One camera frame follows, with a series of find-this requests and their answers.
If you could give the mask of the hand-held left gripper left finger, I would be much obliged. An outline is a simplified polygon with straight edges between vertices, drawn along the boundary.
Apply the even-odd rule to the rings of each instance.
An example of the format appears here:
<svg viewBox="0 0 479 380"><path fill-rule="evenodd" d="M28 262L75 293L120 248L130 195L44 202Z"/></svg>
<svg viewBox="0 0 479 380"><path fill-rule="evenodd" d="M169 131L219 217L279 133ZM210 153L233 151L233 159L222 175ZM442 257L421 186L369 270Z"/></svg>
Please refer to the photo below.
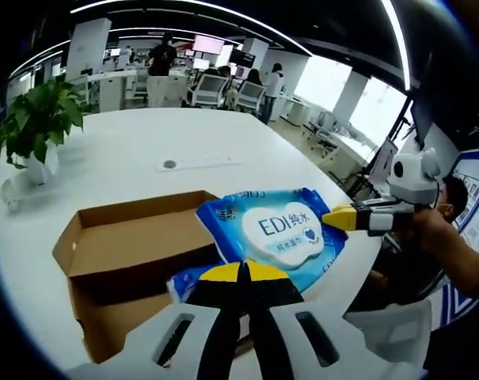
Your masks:
<svg viewBox="0 0 479 380"><path fill-rule="evenodd" d="M235 262L199 278L186 302L167 306L126 335L103 363L67 372L69 379L227 379L240 336L241 270Z"/></svg>

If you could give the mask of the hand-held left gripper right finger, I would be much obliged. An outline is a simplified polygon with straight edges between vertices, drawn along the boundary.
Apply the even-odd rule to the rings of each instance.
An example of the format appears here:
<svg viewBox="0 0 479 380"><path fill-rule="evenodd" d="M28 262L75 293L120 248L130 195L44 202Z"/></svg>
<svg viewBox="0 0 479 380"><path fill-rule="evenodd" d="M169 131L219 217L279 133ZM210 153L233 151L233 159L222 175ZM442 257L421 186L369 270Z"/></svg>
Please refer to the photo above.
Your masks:
<svg viewBox="0 0 479 380"><path fill-rule="evenodd" d="M370 351L341 317L307 302L276 267L245 262L249 334L264 379L422 379L422 369Z"/></svg>

